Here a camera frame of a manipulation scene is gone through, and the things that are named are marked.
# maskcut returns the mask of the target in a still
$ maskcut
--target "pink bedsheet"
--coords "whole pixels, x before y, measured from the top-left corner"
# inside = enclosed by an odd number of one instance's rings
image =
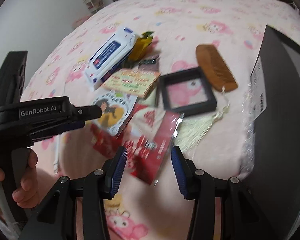
[[[300,16],[277,0],[120,0],[62,40],[36,71],[22,100],[64,95],[76,106],[91,104],[93,92],[83,77],[86,60],[119,26],[139,34],[154,31],[151,48],[160,53],[162,74],[197,66],[196,46],[213,43],[239,88],[228,93],[229,113],[200,142],[193,161],[212,176],[228,179],[239,173],[245,140],[242,103],[267,24],[300,44]],[[215,95],[220,109],[223,99]],[[59,175],[71,179],[86,176],[105,161],[93,149],[89,122],[82,130],[36,143],[34,150],[38,166],[50,174],[55,151],[59,152]],[[150,187],[128,173],[123,175],[113,205],[106,205],[108,223],[123,239],[186,239],[193,202],[180,194],[169,159],[158,180]]]

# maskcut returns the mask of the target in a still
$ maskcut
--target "white tassel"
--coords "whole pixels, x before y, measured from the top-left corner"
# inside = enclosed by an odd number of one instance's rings
[[[222,88],[222,95],[227,103],[222,111],[212,116],[204,116],[196,119],[184,119],[180,124],[180,130],[175,139],[175,145],[180,147],[183,153],[186,153],[192,147],[197,147],[203,136],[209,131],[211,126],[222,119],[223,114],[229,109],[230,103],[225,95],[225,88]]]

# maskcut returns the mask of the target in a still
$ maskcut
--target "yellow packet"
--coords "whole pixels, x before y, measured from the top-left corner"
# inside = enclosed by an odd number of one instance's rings
[[[142,37],[138,38],[135,45],[133,46],[132,52],[129,55],[130,61],[141,60],[146,54],[146,48],[151,44],[154,32],[145,32]]]

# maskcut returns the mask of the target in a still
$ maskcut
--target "card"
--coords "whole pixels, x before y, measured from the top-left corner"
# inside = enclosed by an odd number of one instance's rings
[[[159,72],[121,69],[113,73],[102,86],[145,98],[159,76]]]

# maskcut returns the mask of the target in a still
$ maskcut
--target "blue label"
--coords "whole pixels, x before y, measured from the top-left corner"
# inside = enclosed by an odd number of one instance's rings
[[[101,81],[106,81],[121,65],[121,63],[130,55],[131,51],[129,51],[122,59],[119,60],[117,64],[115,64],[102,78]]]
[[[132,33],[132,30],[128,29],[128,28],[124,28],[124,31],[127,33]]]
[[[120,43],[113,41],[111,42],[106,49],[100,53],[100,55],[93,61],[94,66],[96,69],[99,69],[102,64],[114,53],[119,47],[121,46]]]

